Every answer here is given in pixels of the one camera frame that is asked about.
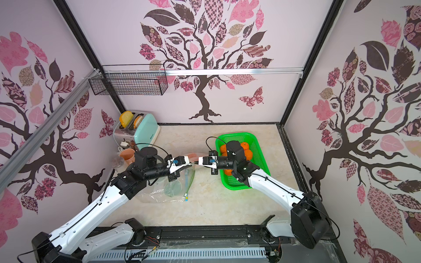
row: black cable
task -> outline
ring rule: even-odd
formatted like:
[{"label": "black cable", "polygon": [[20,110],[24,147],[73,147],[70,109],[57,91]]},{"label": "black cable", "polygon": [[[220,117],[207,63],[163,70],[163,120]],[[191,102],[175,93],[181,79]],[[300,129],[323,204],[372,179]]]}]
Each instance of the black cable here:
[{"label": "black cable", "polygon": [[114,224],[111,225],[111,227],[113,227],[115,224],[118,224],[118,223],[124,224],[123,222],[115,222]]},{"label": "black cable", "polygon": [[209,148],[209,150],[212,150],[210,147],[209,147],[209,145],[208,145],[208,139],[210,139],[210,138],[216,138],[216,139],[218,139],[218,140],[220,140],[220,141],[222,141],[224,144],[226,144],[226,142],[224,142],[223,140],[221,140],[220,138],[218,138],[218,137],[215,137],[215,136],[211,136],[211,137],[208,137],[207,139],[206,139],[206,145],[208,146],[208,148]]},{"label": "black cable", "polygon": [[255,174],[255,173],[252,173],[252,175],[257,175],[257,176],[260,176],[260,177],[264,178],[265,180],[268,180],[269,182],[271,182],[271,183],[273,183],[274,185],[278,186],[279,188],[281,188],[281,189],[282,189],[282,190],[284,190],[285,192],[289,193],[292,197],[298,198],[298,199],[300,199],[301,201],[303,201],[304,203],[306,203],[306,204],[308,204],[309,206],[311,206],[312,208],[316,209],[317,211],[319,211],[320,213],[322,213],[325,217],[327,217],[330,221],[332,221],[332,222],[335,224],[335,226],[337,227],[337,229],[338,229],[338,236],[335,236],[335,238],[333,238],[333,239],[320,239],[320,240],[333,241],[333,240],[337,240],[337,239],[339,238],[339,236],[341,235],[341,230],[339,229],[338,224],[337,224],[335,221],[333,221],[333,220],[332,220],[332,219],[331,219],[331,218],[330,218],[327,214],[323,213],[323,212],[322,212],[322,211],[320,211],[317,207],[315,207],[315,206],[313,206],[312,204],[308,203],[306,200],[304,200],[304,199],[302,199],[302,198],[300,198],[300,197],[296,196],[295,194],[293,194],[293,193],[289,192],[287,189],[285,189],[285,188],[283,188],[282,186],[278,185],[277,183],[275,183],[275,182],[271,181],[271,180],[269,179],[269,177],[267,177],[267,176],[265,177],[265,176],[258,175],[258,174]]},{"label": "black cable", "polygon": [[[113,175],[113,172],[110,174],[110,176],[109,176],[109,178],[108,178],[108,180],[107,180],[107,185],[105,186],[105,188],[104,188],[104,191],[102,192],[102,196],[101,196],[101,198],[100,198],[100,201],[102,200],[102,198],[104,197],[104,195],[105,195],[105,191],[107,190],[107,187],[108,187],[108,185],[109,185],[109,183],[110,183],[110,181],[111,181],[111,178],[112,178],[112,175]],[[29,254],[29,253],[32,253],[32,252],[35,252],[35,251],[37,251],[38,249],[40,249],[40,248],[42,248],[42,247],[45,247],[46,245],[48,245],[48,244],[50,244],[51,242],[53,242],[54,240],[56,240],[57,238],[59,238],[62,234],[65,234],[67,231],[69,231],[72,227],[74,227],[77,223],[79,223],[82,219],[84,219],[85,218],[85,216],[87,216],[96,206],[98,205],[98,203],[96,203],[94,206],[93,206],[93,208],[91,209],[91,210],[89,210],[81,219],[79,219],[76,223],[74,223],[71,227],[69,227],[68,229],[66,229],[63,233],[61,233],[60,235],[58,235],[58,236],[56,236],[53,240],[51,240],[50,242],[47,242],[46,244],[44,244],[44,245],[42,245],[41,247],[38,247],[38,248],[36,248],[36,249],[34,249],[34,250],[31,250],[31,251],[28,251],[28,252],[25,252],[25,253],[22,253],[22,254],[19,254],[16,258],[17,258],[17,260],[20,262],[20,263],[23,263],[20,259],[19,259],[19,257],[20,256],[22,256],[22,255],[26,255],[26,254]]]}]

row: mint green toaster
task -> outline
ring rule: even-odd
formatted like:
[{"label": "mint green toaster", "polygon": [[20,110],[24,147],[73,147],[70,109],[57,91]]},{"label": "mint green toaster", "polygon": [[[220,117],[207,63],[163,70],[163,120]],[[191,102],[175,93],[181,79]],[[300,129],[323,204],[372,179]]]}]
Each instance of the mint green toaster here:
[{"label": "mint green toaster", "polygon": [[[161,130],[161,127],[157,124],[155,117],[148,112],[131,111],[134,117],[130,121],[126,128],[121,126],[119,122],[114,129],[114,140],[120,146],[121,142],[134,141],[135,143],[151,143],[153,144]],[[134,120],[141,116],[141,122],[138,127],[134,128]],[[140,150],[143,147],[148,147],[147,144],[139,144],[137,148]]]}]

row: tree mural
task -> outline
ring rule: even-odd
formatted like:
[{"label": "tree mural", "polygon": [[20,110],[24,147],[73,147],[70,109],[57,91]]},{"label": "tree mural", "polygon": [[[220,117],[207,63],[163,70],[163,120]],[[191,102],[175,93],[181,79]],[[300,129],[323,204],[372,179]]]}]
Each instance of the tree mural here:
[{"label": "tree mural", "polygon": [[[35,128],[43,124],[45,119],[51,115],[54,103],[64,101],[60,94],[70,93],[76,84],[73,80],[73,71],[70,70],[68,75],[62,77],[56,61],[54,60],[49,64],[44,51],[28,40],[27,45],[35,56],[33,66],[26,66],[28,62],[25,59],[29,52],[27,48],[21,46],[21,36],[16,32],[11,32],[10,38],[11,40],[3,36],[0,37],[0,60],[9,74],[15,66],[24,67],[20,70],[18,76],[21,85],[2,73],[2,92],[6,92],[8,98],[6,97],[6,102],[0,102],[0,125],[2,126],[0,147],[7,147],[10,143],[14,146],[12,152],[0,149],[0,154],[6,158],[15,154],[19,147],[32,135]],[[48,66],[48,73],[44,69],[45,65]],[[30,89],[29,96],[25,94],[24,87]],[[98,185],[97,182],[100,180],[104,169],[99,174],[90,177],[86,173],[75,173],[72,170],[67,170],[64,161],[65,159],[72,159],[71,152],[78,150],[72,142],[85,139],[89,135],[83,131],[91,121],[92,109],[84,108],[88,100],[89,92],[78,101],[77,105],[57,126],[57,129],[41,145],[43,155],[30,160],[20,170],[20,173],[28,173],[28,176],[14,180],[9,184],[9,186],[15,183],[22,184],[17,196],[21,195],[20,201],[24,208],[38,213],[38,201],[54,194],[55,187],[57,187],[57,178],[60,178],[62,183],[81,183],[85,185],[89,202],[92,202],[93,191],[101,190],[102,186]],[[72,129],[70,127],[71,120],[73,121]],[[112,121],[104,115],[103,120],[105,123]]]},{"label": "tree mural", "polygon": [[[233,68],[266,68],[272,59],[260,58],[270,49],[270,45],[258,45],[266,31],[259,31],[263,25],[264,14],[261,9],[256,11],[259,1],[252,0],[224,0],[229,2],[224,10],[222,0],[149,0],[163,9],[148,12],[146,18],[154,19],[160,26],[152,27],[141,23],[142,32],[148,44],[142,44],[139,53],[147,60],[151,60],[150,69],[156,69],[154,64],[164,64],[166,69],[233,69]],[[231,21],[239,21],[227,30]],[[258,59],[246,59],[244,56]],[[221,88],[225,85],[235,89],[235,85],[247,84],[255,78],[249,74],[232,75],[190,75],[168,76],[168,83],[174,83],[175,89],[181,87],[185,92],[195,90],[202,108],[190,119],[203,116],[208,122],[213,122],[209,116],[221,116],[210,109],[209,101],[205,97],[204,89],[209,87]],[[261,103],[263,97],[255,93],[253,97],[239,98],[247,104],[254,106]]]},{"label": "tree mural", "polygon": [[[417,52],[421,48],[421,6],[403,8],[407,14],[403,28],[396,21],[383,21],[381,28],[383,41],[394,48],[392,54],[383,43],[368,41],[361,44],[367,50],[367,62],[354,49],[345,60],[342,74],[339,68],[329,73],[329,87],[322,90],[322,99],[313,106],[322,121],[317,129],[326,146],[323,160],[318,170],[303,165],[311,175],[311,188],[315,184],[322,196],[320,181],[332,160],[341,159],[339,169],[346,169],[347,180],[358,176],[359,202],[362,204],[367,197],[374,214],[404,240],[402,212],[408,227],[421,240],[421,214],[410,211],[420,210],[421,204],[408,195],[421,190],[421,181],[395,176],[389,170],[400,167],[421,172],[421,167],[405,161],[408,156],[404,155],[409,152],[421,157],[421,141],[417,140],[421,136],[421,118],[410,118],[421,110],[421,82],[416,81],[421,64],[415,67],[414,58],[415,53],[419,60]],[[415,47],[413,51],[408,48],[411,46]],[[361,172],[364,170],[367,181]],[[376,184],[404,193],[387,194]],[[395,203],[405,209],[398,209]]]}]

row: table surface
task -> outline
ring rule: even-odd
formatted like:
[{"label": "table surface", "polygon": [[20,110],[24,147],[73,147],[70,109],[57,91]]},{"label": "table surface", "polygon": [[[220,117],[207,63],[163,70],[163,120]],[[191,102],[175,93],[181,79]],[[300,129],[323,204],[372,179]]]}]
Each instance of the table surface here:
[{"label": "table surface", "polygon": [[[191,152],[206,154],[209,151],[205,144],[207,137],[238,132],[254,134],[271,176],[298,189],[276,125],[161,126],[155,144],[172,156]],[[214,139],[209,139],[208,143],[212,149],[215,148]],[[115,210],[100,226],[110,226],[129,218],[136,218],[144,226],[256,225],[269,215],[288,215],[275,201],[255,189],[232,191],[225,188],[220,175],[211,175],[205,167],[196,170],[187,202],[143,203],[142,199],[134,197]]]}]

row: wire basket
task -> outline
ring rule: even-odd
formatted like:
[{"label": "wire basket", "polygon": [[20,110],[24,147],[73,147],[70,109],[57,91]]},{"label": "wire basket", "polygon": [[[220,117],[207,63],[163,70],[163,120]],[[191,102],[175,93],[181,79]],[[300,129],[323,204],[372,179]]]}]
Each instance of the wire basket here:
[{"label": "wire basket", "polygon": [[118,95],[163,95],[168,88],[165,70],[105,72],[89,79],[89,83],[95,95],[109,95],[106,85],[111,85]]}]

